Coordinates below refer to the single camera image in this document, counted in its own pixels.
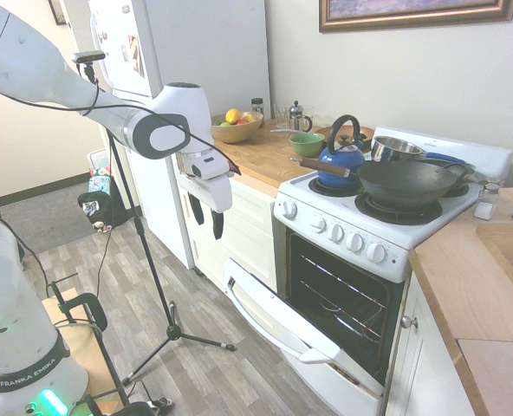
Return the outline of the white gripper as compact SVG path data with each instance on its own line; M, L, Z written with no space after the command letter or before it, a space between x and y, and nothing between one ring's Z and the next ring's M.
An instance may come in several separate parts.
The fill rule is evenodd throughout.
M224 232L223 212L232 207L229 163L218 152L185 154L184 162L184 189L189 192L193 216L199 225L203 224L205 218L200 201L208 205L213 210L213 235L219 240Z

